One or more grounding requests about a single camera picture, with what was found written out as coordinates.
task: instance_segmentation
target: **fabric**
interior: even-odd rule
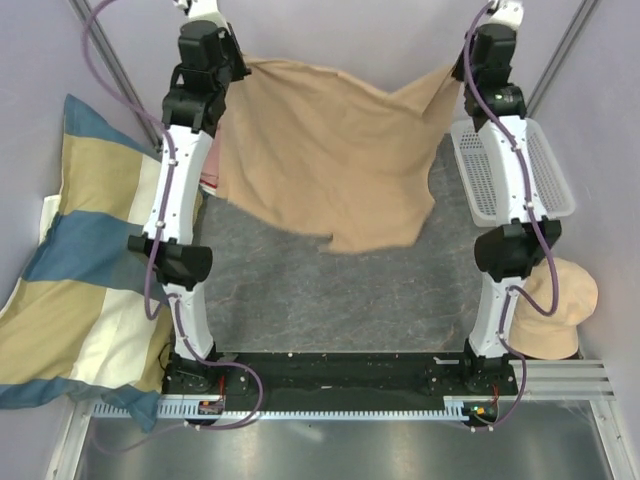
[[[150,430],[171,312],[147,319],[146,267],[127,239],[148,219],[160,162],[77,98],[64,115],[61,192],[45,202],[41,243],[0,312],[0,408],[101,396]],[[152,297],[166,302],[155,282]]]
[[[513,348],[543,360],[568,358],[578,351],[577,325],[593,314],[598,303],[598,286],[586,270],[561,258],[554,260],[560,285],[558,310],[545,317],[520,297],[509,333]],[[545,310],[549,308],[553,292],[546,260],[533,269],[524,289]]]
[[[441,68],[394,93],[344,72],[248,59],[221,121],[217,195],[333,252],[415,243],[460,84]]]

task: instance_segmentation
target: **reflective metal surface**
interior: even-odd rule
[[[130,420],[94,419],[92,427],[107,448],[142,438]],[[79,480],[612,478],[586,403],[523,404],[493,433],[384,421],[273,420],[230,432],[179,428],[122,455],[85,445],[80,467]]]

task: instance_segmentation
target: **blue stripe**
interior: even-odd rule
[[[127,250],[129,235],[140,235],[141,228],[99,212],[58,215],[23,278],[27,282],[75,280],[143,295],[146,264]],[[155,279],[151,296],[166,301]]]
[[[64,102],[64,132],[76,137],[98,138],[118,143],[152,158],[158,158],[152,149],[140,145],[113,128],[98,112],[73,95],[67,95]]]
[[[68,395],[73,401],[95,398],[117,408],[125,408],[145,432],[155,426],[160,395],[142,392],[131,385],[115,390],[88,385],[84,382],[56,377],[52,380],[31,380],[21,385],[0,385],[0,408],[34,408]]]

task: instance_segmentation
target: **gray table surface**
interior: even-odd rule
[[[475,321],[481,277],[450,138],[429,175],[436,205],[418,242],[359,255],[277,230],[208,197],[197,243],[212,247],[209,326],[226,351],[459,350]]]

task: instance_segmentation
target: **hat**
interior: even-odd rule
[[[546,317],[520,296],[509,333],[513,349],[544,360],[568,358],[578,351],[577,326],[593,314],[598,303],[598,286],[586,270],[560,258],[554,258],[554,262],[560,293],[558,310]],[[524,290],[544,310],[550,308],[553,292],[547,260],[533,269]]]

